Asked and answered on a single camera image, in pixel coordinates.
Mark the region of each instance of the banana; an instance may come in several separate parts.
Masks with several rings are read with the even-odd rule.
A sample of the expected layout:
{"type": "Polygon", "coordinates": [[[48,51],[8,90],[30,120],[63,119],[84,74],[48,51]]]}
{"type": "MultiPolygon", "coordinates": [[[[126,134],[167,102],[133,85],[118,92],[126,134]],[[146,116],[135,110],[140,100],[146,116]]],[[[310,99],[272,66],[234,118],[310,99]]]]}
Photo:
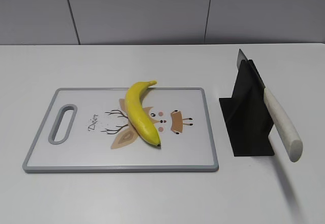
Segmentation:
{"type": "Polygon", "coordinates": [[[147,143],[160,146],[160,138],[156,127],[153,125],[148,115],[143,111],[140,102],[141,95],[149,86],[155,85],[157,81],[137,82],[132,85],[125,96],[125,109],[128,119],[137,130],[141,138],[147,143]]]}

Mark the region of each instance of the cutting board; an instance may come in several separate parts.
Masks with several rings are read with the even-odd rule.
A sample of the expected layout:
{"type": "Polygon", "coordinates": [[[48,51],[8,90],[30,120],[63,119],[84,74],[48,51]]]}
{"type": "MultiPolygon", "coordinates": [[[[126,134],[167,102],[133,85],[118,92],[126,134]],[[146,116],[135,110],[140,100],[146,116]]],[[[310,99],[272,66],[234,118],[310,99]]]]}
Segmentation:
{"type": "Polygon", "coordinates": [[[61,88],[23,163],[28,173],[213,172],[218,169],[202,88],[151,88],[142,106],[161,147],[129,123],[127,88],[61,88]],[[70,112],[68,121],[65,113],[70,112]]]}

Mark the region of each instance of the knife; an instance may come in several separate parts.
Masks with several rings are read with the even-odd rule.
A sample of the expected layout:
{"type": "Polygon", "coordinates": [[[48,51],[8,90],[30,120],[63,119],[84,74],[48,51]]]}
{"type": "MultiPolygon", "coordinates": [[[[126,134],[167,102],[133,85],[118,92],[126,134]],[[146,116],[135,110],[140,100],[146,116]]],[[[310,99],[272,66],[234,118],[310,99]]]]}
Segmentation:
{"type": "Polygon", "coordinates": [[[237,68],[239,69],[241,62],[247,62],[250,65],[252,71],[256,74],[259,81],[261,91],[263,92],[264,103],[272,117],[274,125],[280,135],[284,148],[292,162],[296,162],[300,159],[303,152],[303,142],[299,137],[299,134],[286,114],[283,107],[276,100],[271,91],[265,87],[261,76],[259,75],[252,60],[248,60],[241,49],[238,52],[237,68]]]}

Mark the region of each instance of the white knife handle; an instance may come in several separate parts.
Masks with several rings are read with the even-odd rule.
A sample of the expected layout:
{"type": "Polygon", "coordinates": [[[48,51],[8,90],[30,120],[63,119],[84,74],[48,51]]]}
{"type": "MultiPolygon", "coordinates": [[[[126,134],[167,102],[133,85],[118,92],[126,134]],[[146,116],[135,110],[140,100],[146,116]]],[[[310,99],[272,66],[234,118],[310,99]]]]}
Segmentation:
{"type": "Polygon", "coordinates": [[[303,152],[303,142],[295,126],[268,88],[264,89],[264,103],[268,108],[290,160],[296,162],[303,152]]]}

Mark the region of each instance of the cutting board handle hole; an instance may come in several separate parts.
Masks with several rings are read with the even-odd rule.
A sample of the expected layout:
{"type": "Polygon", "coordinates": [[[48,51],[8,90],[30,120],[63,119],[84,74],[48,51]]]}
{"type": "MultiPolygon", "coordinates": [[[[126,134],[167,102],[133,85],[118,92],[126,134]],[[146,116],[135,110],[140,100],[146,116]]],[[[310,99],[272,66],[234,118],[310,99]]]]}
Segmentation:
{"type": "Polygon", "coordinates": [[[51,144],[61,144],[68,139],[76,113],[77,107],[75,105],[61,107],[49,135],[51,144]]]}

